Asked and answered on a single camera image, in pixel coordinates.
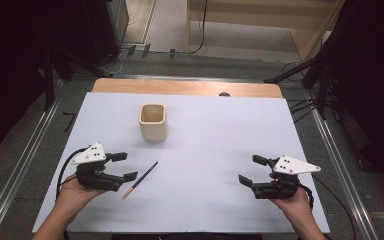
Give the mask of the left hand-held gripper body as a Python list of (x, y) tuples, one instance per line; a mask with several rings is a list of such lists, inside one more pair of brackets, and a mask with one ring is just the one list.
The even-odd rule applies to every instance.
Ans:
[(76, 166), (79, 184), (90, 189), (118, 191), (123, 184), (123, 178), (104, 172), (105, 164), (112, 161), (112, 155), (105, 152), (100, 142), (92, 144), (76, 154), (70, 163)]

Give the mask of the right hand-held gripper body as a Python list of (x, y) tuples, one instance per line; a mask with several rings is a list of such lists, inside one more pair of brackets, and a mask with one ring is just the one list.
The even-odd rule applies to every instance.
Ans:
[(298, 175), (320, 172), (319, 166), (290, 156), (267, 160), (266, 166), (272, 170), (273, 180), (270, 183), (252, 184), (251, 190), (256, 199), (287, 199), (293, 197), (299, 187), (303, 188), (310, 198), (313, 198), (312, 191), (301, 184)]

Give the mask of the black pencil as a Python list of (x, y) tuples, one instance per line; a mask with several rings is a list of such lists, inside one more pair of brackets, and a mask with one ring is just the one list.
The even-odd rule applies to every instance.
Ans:
[(149, 173), (158, 165), (158, 161), (155, 162), (134, 184), (130, 187), (126, 193), (123, 195), (122, 199), (125, 199), (129, 194), (131, 194), (134, 189), (149, 175)]

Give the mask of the beige square cup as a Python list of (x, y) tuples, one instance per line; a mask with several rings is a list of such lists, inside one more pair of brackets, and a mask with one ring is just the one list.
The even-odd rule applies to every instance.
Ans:
[(166, 108), (162, 104), (142, 105), (139, 126), (145, 140), (159, 142), (166, 139)]

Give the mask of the person's right hand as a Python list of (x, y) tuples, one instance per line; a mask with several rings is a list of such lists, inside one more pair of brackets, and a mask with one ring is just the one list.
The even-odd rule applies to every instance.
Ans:
[(271, 199), (271, 202), (275, 204), (290, 221), (307, 219), (311, 216), (307, 193), (302, 188), (299, 188), (293, 197), (287, 199)]

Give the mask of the person's left hand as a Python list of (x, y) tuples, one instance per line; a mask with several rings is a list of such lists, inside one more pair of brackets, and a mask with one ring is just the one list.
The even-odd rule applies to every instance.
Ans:
[(75, 218), (94, 198), (105, 190), (88, 189), (80, 185), (75, 174), (62, 184), (53, 211), (61, 218)]

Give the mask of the white table mat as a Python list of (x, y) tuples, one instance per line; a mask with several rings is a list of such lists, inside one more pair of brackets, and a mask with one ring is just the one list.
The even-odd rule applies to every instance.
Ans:
[[(166, 108), (166, 139), (143, 138), (142, 105)], [(289, 233), (292, 227), (270, 201), (256, 199), (238, 181), (269, 181), (270, 169), (253, 155), (305, 154), (283, 98), (89, 93), (63, 151), (96, 142), (126, 160), (109, 163), (109, 174), (137, 172), (140, 178), (158, 165), (129, 194), (133, 183), (92, 200), (70, 225), (86, 233)]]

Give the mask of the wooden table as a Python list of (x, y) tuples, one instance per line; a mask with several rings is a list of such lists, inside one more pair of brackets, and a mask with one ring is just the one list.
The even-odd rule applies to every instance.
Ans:
[(231, 97), (282, 98), (280, 87), (264, 83), (235, 83), (220, 81), (192, 81), (166, 79), (115, 79), (100, 78), (95, 81), (93, 92), (135, 93), (165, 95), (199, 95)]

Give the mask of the black tripod leg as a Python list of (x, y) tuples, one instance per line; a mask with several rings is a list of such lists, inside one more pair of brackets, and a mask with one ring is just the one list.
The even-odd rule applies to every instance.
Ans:
[(264, 83), (277, 84), (277, 83), (279, 83), (283, 80), (286, 80), (287, 78), (289, 78), (289, 77), (291, 77), (291, 76), (293, 76), (299, 72), (302, 72), (306, 69), (311, 68), (314, 65), (315, 61), (316, 61), (316, 58), (313, 57), (313, 58), (311, 58), (305, 62), (300, 63), (298, 66), (296, 66), (290, 70), (287, 70), (286, 72), (282, 72), (280, 75), (278, 75), (276, 77), (264, 80)]

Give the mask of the dark cabinet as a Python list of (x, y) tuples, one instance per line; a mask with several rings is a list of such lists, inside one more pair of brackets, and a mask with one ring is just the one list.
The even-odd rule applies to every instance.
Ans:
[(82, 0), (87, 19), (90, 61), (102, 66), (121, 48), (129, 23), (126, 0)]

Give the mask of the light wooden furniture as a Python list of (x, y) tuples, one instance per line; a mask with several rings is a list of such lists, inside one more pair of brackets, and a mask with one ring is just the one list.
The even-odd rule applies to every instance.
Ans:
[(303, 61), (309, 60), (327, 31), (333, 29), (345, 0), (186, 0), (190, 22), (287, 28)]

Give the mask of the aluminium floor rail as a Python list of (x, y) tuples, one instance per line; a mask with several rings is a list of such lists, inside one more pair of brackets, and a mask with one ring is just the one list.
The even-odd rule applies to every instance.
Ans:
[(329, 154), (341, 187), (346, 196), (351, 214), (360, 230), (363, 240), (379, 240), (379, 236), (370, 219), (369, 213), (360, 197), (354, 181), (349, 174), (346, 164), (334, 141), (326, 120), (323, 120), (316, 107), (312, 108), (312, 115), (319, 129), (321, 138)]
[(8, 209), (26, 175), (28, 168), (36, 154), (36, 151), (50, 125), (53, 116), (59, 106), (60, 99), (66, 89), (66, 82), (60, 79), (55, 86), (55, 100), (50, 105), (49, 109), (44, 111), (38, 123), (36, 124), (33, 133), (31, 134), (22, 154), (19, 156), (17, 164), (13, 169), (7, 183), (0, 193), (0, 225), (7, 214)]

